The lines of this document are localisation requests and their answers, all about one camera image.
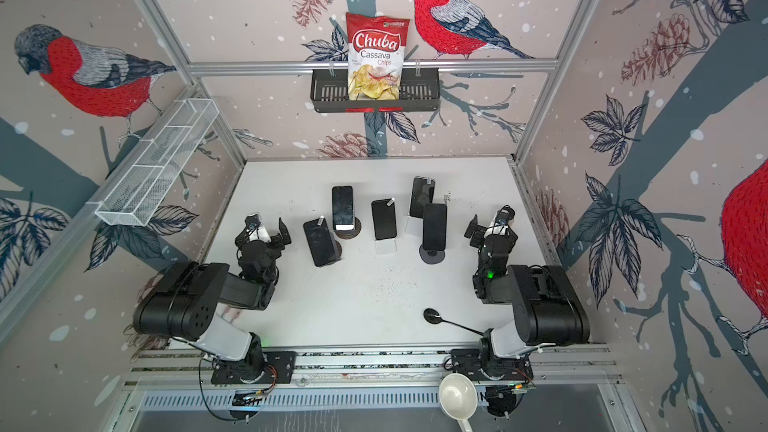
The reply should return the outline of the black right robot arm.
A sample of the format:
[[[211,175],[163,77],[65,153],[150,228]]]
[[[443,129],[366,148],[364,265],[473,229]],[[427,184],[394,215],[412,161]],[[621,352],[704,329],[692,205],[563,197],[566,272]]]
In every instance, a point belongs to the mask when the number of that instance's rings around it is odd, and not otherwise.
[[[518,240],[514,218],[515,211],[505,205],[490,225],[474,217],[464,233],[478,251],[472,275],[476,297],[511,309],[508,323],[481,334],[480,366],[491,379],[519,368],[537,350],[586,344],[591,335],[585,309],[561,266],[508,263]]]

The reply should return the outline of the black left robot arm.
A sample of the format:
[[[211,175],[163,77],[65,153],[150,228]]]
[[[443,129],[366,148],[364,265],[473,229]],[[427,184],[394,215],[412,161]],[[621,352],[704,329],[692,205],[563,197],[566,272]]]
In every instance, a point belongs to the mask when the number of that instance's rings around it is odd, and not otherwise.
[[[205,352],[217,367],[231,367],[242,381],[254,381],[271,365],[257,334],[239,329],[216,314],[220,304],[264,311],[279,281],[277,260],[292,243],[282,220],[270,234],[259,214],[245,218],[236,236],[238,274],[227,263],[176,263],[139,302],[136,332],[183,341]]]

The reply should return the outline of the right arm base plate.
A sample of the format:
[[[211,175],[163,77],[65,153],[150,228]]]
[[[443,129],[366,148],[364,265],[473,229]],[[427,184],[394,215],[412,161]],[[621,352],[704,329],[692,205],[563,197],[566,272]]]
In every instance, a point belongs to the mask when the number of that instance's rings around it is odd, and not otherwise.
[[[452,349],[444,368],[465,375],[474,382],[528,383],[534,377],[528,359],[498,358],[478,348]]]

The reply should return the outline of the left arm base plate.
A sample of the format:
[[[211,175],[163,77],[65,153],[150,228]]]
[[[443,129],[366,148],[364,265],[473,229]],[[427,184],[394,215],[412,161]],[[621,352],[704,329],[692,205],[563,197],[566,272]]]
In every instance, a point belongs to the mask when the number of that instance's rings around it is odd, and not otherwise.
[[[251,354],[240,361],[213,362],[214,385],[271,385],[291,382],[295,369],[295,351],[266,351]]]

